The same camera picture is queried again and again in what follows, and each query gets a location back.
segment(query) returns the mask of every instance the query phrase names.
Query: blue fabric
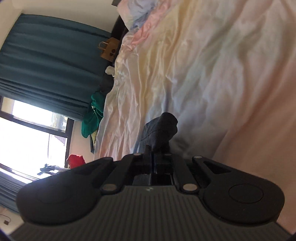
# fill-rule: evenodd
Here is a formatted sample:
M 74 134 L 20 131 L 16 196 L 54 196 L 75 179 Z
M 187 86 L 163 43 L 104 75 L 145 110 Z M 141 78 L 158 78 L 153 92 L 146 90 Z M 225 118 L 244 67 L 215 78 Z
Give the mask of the blue fabric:
M 0 171 L 0 206 L 18 213 L 16 197 L 26 184 Z
M 82 120 L 108 61 L 110 33 L 60 18 L 21 15 L 0 50 L 0 95 Z

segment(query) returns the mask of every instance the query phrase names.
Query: green garment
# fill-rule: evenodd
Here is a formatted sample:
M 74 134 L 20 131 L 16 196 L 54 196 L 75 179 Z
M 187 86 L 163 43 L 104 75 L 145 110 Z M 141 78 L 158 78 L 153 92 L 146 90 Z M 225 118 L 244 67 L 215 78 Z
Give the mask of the green garment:
M 101 92 L 96 92 L 91 96 L 92 102 L 83 117 L 81 134 L 84 138 L 94 133 L 103 118 L 106 97 Z

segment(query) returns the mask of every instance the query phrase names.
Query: bed sheet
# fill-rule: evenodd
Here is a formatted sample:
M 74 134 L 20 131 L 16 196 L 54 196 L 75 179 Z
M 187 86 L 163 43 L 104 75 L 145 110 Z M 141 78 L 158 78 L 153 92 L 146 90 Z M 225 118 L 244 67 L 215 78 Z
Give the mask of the bed sheet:
M 286 198 L 278 221 L 295 232 L 295 1 L 183 0 L 167 10 L 139 29 L 143 38 L 124 39 L 95 158 L 131 153 L 145 123 L 170 112 L 172 152 L 276 183 Z

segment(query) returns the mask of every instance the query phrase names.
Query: red object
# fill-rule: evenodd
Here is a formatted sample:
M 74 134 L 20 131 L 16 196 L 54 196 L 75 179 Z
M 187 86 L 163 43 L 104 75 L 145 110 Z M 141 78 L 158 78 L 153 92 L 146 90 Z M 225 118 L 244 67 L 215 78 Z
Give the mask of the red object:
M 71 169 L 85 164 L 85 160 L 83 159 L 83 156 L 78 156 L 78 155 L 70 155 L 67 159 L 67 162 Z

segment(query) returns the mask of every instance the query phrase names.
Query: window pane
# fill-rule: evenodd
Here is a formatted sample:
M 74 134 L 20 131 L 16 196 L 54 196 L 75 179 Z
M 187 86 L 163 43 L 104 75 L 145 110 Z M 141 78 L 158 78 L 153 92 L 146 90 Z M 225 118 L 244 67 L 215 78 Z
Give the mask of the window pane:
M 64 167 L 67 139 L 0 118 L 0 162 L 37 178 L 45 164 Z
M 42 108 L 20 101 L 12 100 L 6 97 L 4 97 L 3 99 L 1 110 L 6 113 L 12 114 L 17 119 L 32 124 L 62 132 L 66 131 L 68 118 L 49 110 L 44 110 Z

